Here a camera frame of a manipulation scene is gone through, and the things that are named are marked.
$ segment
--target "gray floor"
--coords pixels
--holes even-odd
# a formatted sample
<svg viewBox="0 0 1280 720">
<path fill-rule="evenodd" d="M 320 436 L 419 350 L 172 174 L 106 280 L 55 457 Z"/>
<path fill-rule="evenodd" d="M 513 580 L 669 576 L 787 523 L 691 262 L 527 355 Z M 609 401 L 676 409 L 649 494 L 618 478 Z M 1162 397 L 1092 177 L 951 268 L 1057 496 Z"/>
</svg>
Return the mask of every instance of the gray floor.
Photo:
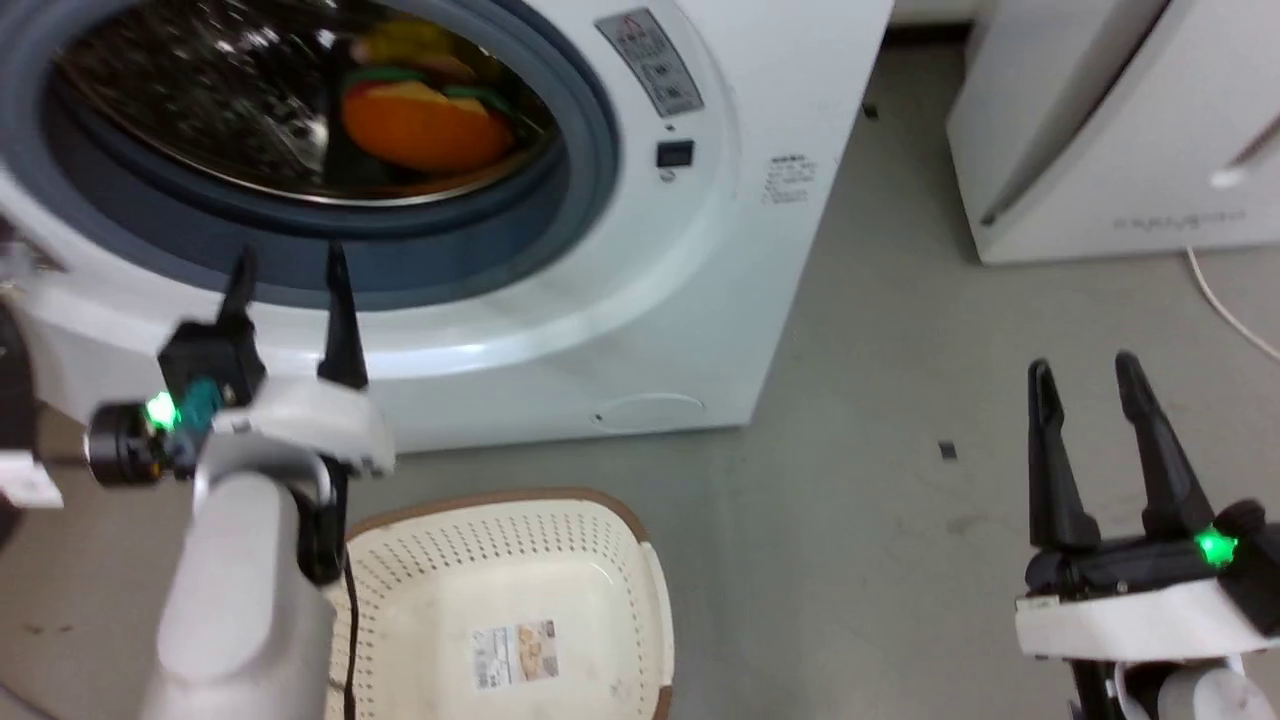
<svg viewBox="0 0 1280 720">
<path fill-rule="evenodd" d="M 1053 360 L 1076 475 L 1112 532 L 1137 530 L 1143 505 L 1117 348 L 1143 359 L 1217 503 L 1280 507 L 1280 366 L 1176 256 L 975 265 L 942 135 L 959 79 L 957 51 L 883 56 L 881 119 L 854 133 L 754 425 L 408 459 L 361 486 L 352 515 L 511 487 L 625 500 L 672 589 L 677 720 L 1065 717 L 1066 669 L 1020 657 L 1012 632 L 1027 364 Z M 1280 340 L 1280 252 L 1204 266 Z M 0 557 L 0 678 L 64 720 L 123 720 L 186 497 L 61 480 L 68 511 L 32 518 Z M 1254 666 L 1280 688 L 1275 662 Z"/>
</svg>

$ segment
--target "front-load washing machine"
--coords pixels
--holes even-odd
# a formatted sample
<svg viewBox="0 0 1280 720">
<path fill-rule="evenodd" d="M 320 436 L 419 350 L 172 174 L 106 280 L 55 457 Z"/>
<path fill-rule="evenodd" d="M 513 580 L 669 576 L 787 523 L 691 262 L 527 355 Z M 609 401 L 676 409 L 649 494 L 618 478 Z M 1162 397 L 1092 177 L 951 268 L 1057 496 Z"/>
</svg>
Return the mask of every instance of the front-load washing machine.
<svg viewBox="0 0 1280 720">
<path fill-rule="evenodd" d="M 402 451 L 744 424 L 891 4 L 6 0 L 40 395 L 161 389 L 244 246 L 312 373 L 339 240 Z"/>
</svg>

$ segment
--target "white robot arm casing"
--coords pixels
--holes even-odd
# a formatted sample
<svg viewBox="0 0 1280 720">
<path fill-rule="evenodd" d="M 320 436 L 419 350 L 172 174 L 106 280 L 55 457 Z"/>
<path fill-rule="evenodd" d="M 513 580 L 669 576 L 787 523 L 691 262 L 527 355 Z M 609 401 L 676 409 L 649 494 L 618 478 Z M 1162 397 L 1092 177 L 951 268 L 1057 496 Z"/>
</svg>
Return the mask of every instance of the white robot arm casing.
<svg viewBox="0 0 1280 720">
<path fill-rule="evenodd" d="M 312 450 L 357 475 L 390 475 L 396 446 L 381 414 L 364 392 L 316 378 L 269 377 L 247 407 L 214 418 L 215 434 L 253 433 Z"/>
<path fill-rule="evenodd" d="M 223 478 L 196 511 L 157 637 L 143 720 L 324 717 L 334 609 L 296 561 L 278 482 Z"/>
<path fill-rule="evenodd" d="M 1014 624 L 1023 653 L 1066 660 L 1203 660 L 1280 644 L 1213 579 L 1076 602 L 1019 598 Z"/>
</svg>

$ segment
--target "sticker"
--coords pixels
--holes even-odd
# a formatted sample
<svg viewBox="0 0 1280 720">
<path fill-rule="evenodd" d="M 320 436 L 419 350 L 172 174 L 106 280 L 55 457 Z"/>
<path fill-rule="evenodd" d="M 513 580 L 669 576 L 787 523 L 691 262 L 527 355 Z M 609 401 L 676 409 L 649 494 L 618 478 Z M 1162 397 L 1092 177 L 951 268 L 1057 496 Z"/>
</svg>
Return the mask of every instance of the sticker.
<svg viewBox="0 0 1280 720">
<path fill-rule="evenodd" d="M 59 509 L 63 493 L 31 451 L 0 451 L 0 498 L 14 507 Z"/>
<path fill-rule="evenodd" d="M 595 22 L 622 55 L 663 118 L 703 109 L 694 77 L 671 44 L 667 32 L 645 8 Z"/>
<path fill-rule="evenodd" d="M 1217 213 L 1190 213 L 1187 215 L 1156 215 L 1151 218 L 1116 218 L 1111 227 L 1117 231 L 1142 232 L 1197 232 L 1215 225 L 1230 225 L 1248 219 L 1244 210 Z"/>
<path fill-rule="evenodd" d="M 778 155 L 769 160 L 760 202 L 783 205 L 809 200 L 809 187 L 818 173 L 818 164 L 808 155 Z"/>
<path fill-rule="evenodd" d="M 552 620 L 471 633 L 471 650 L 480 691 L 559 676 Z"/>
</svg>

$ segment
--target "laundry basket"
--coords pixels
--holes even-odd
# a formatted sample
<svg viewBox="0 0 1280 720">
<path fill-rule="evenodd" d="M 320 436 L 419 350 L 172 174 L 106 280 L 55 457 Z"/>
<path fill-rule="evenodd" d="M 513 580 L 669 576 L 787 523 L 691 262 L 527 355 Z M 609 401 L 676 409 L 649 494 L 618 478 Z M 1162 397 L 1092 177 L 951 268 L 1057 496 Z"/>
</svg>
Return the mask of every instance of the laundry basket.
<svg viewBox="0 0 1280 720">
<path fill-rule="evenodd" d="M 594 491 L 494 493 L 372 518 L 348 538 L 365 720 L 663 720 L 675 642 L 639 519 Z M 343 717 L 346 585 L 326 720 Z"/>
</svg>

